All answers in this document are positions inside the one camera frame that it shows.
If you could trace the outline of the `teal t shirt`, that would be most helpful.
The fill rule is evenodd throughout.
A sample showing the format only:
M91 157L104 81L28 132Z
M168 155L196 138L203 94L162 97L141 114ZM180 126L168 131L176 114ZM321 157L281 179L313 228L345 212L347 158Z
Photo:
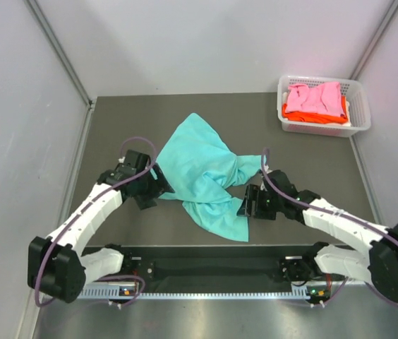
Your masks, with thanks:
M248 218L238 216L243 200L227 189L245 185L260 170L259 155L236 155L198 114L178 125L157 157L173 193L160 196L178 200L192 220L222 238L247 242Z

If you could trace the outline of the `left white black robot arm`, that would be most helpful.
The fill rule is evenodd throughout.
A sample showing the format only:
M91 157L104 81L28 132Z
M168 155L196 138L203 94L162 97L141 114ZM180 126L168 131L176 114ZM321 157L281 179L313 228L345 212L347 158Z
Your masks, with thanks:
M144 210L172 192L174 188L149 155L128 150L114 169L101 173L87 198L63 224L30 242L28 286L37 294L71 303L89 283L108 275L118 280L129 278L133 263L117 245L92 254L83 252L104 221L128 199Z

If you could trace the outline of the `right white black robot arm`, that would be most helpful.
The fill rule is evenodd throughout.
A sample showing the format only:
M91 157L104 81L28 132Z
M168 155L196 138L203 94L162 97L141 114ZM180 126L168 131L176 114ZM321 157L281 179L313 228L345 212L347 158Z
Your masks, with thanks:
M290 281L343 275L369 284L398 304L398 224L386 227L360 219L322 196L299 191L281 170L262 174L263 182L249 184L239 216L275 220L282 214L306 227L320 230L346 244L345 248L316 242L299 259L282 259L282 275Z

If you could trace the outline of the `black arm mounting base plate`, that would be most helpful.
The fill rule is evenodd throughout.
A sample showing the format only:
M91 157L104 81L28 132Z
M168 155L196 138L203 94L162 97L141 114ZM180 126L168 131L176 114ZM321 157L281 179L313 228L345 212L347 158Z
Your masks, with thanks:
M313 264L310 246L115 246L121 273L142 277L147 290L268 290L289 283L342 279Z

